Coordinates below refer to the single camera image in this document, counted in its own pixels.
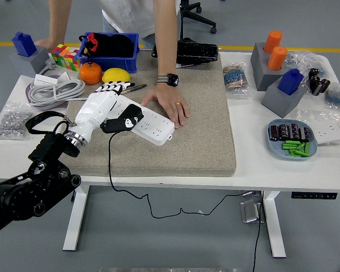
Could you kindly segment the person's right hand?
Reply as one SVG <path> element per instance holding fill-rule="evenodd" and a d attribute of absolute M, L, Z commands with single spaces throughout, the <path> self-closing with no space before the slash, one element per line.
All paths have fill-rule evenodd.
<path fill-rule="evenodd" d="M 48 52 L 55 49 L 61 43 L 61 41 L 52 39 L 50 37 L 35 41 L 35 45 L 44 47 Z"/>

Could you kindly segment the person's left hand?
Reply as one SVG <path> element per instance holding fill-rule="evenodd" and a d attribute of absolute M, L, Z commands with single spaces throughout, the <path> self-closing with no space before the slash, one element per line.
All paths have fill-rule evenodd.
<path fill-rule="evenodd" d="M 181 92 L 176 87 L 158 83 L 150 89 L 142 99 L 141 106 L 145 107 L 151 100 L 156 100 L 164 109 L 168 118 L 174 123 L 175 129 L 185 125 L 190 116 L 189 108 Z"/>

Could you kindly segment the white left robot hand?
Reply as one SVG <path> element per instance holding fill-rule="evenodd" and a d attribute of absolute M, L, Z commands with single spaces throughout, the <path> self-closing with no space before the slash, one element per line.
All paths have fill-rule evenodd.
<path fill-rule="evenodd" d="M 103 84 L 89 95 L 75 118 L 76 125 L 70 128 L 66 135 L 89 142 L 92 132 L 98 128 L 105 133 L 132 130 L 144 117 L 141 108 L 134 104 L 128 105 L 119 117 L 108 121 L 105 119 L 114 109 L 121 92 L 133 85 L 133 83 L 121 81 Z"/>

